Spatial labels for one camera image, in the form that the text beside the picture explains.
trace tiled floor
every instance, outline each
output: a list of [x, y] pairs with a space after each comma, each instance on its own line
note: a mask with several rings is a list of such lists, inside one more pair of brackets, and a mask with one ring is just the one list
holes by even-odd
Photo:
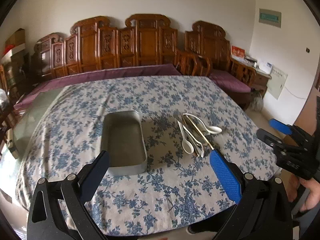
[[[259, 127], [263, 128], [266, 131], [274, 134], [275, 136], [281, 137], [273, 128], [268, 124], [268, 121], [262, 116], [261, 113], [246, 111], [247, 115], [253, 120], [253, 122]], [[287, 186], [290, 173], [283, 171], [281, 178], [284, 182], [285, 187]], [[15, 230], [19, 231], [19, 235], [22, 236], [22, 239], [25, 236], [27, 228], [27, 217], [28, 212], [24, 210], [21, 206], [18, 206], [15, 203], [8, 202], [3, 195], [0, 193], [0, 208], [4, 215], [6, 216], [9, 223]], [[186, 228], [180, 228], [172, 231], [162, 232], [150, 236], [144, 236], [144, 240], [189, 240], [189, 239], [198, 239], [198, 240], [209, 240], [212, 239], [215, 233], [212, 232], [203, 232], [196, 235], [190, 235], [187, 233]]]

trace blue gripper pad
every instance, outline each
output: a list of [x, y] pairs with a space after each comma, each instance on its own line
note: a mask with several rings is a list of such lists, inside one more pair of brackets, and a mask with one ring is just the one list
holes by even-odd
[[228, 198], [238, 204], [242, 197], [240, 183], [222, 158], [216, 150], [213, 150], [210, 153], [210, 165]]
[[284, 133], [286, 135], [292, 134], [292, 131], [291, 131], [291, 129], [290, 129], [290, 127], [288, 125], [286, 125], [284, 123], [281, 123], [276, 119], [271, 119], [269, 121], [269, 125], [272, 128], [274, 128], [274, 129], [278, 130], [279, 132], [282, 132], [282, 133]]

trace baking pan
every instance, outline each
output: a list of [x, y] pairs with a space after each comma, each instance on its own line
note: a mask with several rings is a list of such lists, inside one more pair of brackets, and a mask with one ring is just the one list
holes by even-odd
[[147, 151], [137, 111], [107, 114], [103, 121], [101, 151], [110, 154], [111, 176], [135, 175], [147, 169]]

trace blue floral pattern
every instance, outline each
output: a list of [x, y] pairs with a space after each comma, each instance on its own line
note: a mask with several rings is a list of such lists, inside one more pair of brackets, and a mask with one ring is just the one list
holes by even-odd
[[[100, 152], [104, 116], [137, 110], [142, 119], [148, 169], [134, 176], [106, 174], [85, 204], [103, 233], [145, 235], [206, 219], [233, 205], [209, 165], [210, 149], [199, 158], [183, 152], [173, 115], [189, 112], [223, 132], [211, 136], [228, 161], [243, 172], [269, 179], [276, 172], [271, 148], [257, 127], [206, 77], [155, 76], [87, 82], [65, 87], [42, 117], [26, 149], [16, 197], [30, 207], [40, 177], [49, 181], [78, 173]], [[74, 228], [63, 201], [62, 212]]]

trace silver screw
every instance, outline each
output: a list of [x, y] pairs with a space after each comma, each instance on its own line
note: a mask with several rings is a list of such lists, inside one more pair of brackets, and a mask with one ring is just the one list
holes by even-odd
[[244, 177], [245, 177], [246, 179], [253, 179], [253, 175], [252, 175], [251, 173], [246, 173], [246, 174], [244, 175]]
[[44, 182], [45, 182], [45, 178], [41, 178], [41, 179], [38, 180], [39, 184], [43, 184]]
[[67, 177], [68, 180], [74, 180], [75, 178], [76, 178], [75, 174], [69, 174]]
[[282, 180], [280, 178], [275, 178], [275, 182], [278, 183], [278, 184], [281, 184]]

